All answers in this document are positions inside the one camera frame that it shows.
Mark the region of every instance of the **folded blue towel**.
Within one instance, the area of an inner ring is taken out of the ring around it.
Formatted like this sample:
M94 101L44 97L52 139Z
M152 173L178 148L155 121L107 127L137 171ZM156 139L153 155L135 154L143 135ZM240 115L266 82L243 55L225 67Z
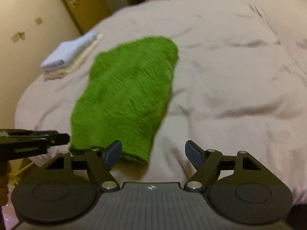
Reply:
M73 58L97 38L97 33L88 32L72 41L62 42L41 64L46 71L54 71L66 67Z

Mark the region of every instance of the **green towel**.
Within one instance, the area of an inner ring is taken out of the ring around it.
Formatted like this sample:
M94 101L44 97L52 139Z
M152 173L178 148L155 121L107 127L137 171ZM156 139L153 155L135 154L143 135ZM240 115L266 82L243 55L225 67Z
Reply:
M120 140L123 160L147 164L177 58L177 46L165 37L146 37L97 55L71 117L71 153Z

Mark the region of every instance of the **white bed sheet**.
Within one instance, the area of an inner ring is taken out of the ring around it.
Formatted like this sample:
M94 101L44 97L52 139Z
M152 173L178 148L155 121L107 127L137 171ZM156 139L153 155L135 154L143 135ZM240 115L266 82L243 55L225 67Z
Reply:
M29 86L17 106L15 126L70 134L71 112L95 55L126 41L163 35L179 48L168 112L149 166L119 163L111 171L114 177L120 183L184 183L195 171L184 153L191 139L227 155L248 151L288 185L294 204L307 203L307 29L292 37L288 18L278 21L282 13L292 13L288 5L278 6L286 1L163 0L122 9L94 27L105 38L77 72L47 82L40 76ZM301 11L307 8L290 1ZM304 16L291 15L291 23L303 25ZM42 165L67 148L50 148L32 160Z

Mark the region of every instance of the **ribbed gray panel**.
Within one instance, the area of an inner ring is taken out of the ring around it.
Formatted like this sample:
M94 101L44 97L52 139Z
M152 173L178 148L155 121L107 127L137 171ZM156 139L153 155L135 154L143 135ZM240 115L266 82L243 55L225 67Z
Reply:
M203 196L182 190L177 183L126 183L103 194L87 215L54 227L23 223L16 230L288 230L270 226L243 226L212 211Z

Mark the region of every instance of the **wooden door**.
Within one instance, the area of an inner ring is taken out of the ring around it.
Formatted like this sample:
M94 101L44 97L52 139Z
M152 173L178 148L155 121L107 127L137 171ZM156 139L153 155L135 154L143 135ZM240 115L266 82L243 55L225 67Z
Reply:
M82 33L111 15L104 0L64 0Z

